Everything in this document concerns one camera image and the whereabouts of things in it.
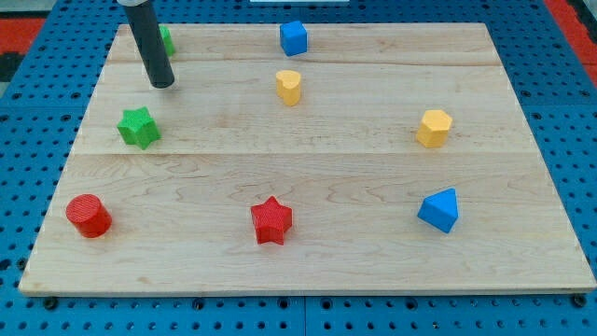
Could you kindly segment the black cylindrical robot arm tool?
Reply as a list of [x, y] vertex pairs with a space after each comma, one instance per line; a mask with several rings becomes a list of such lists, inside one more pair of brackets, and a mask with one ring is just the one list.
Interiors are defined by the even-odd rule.
[[174, 84], [174, 72], [161, 36], [156, 11], [150, 0], [118, 0], [127, 17], [148, 80], [165, 89]]

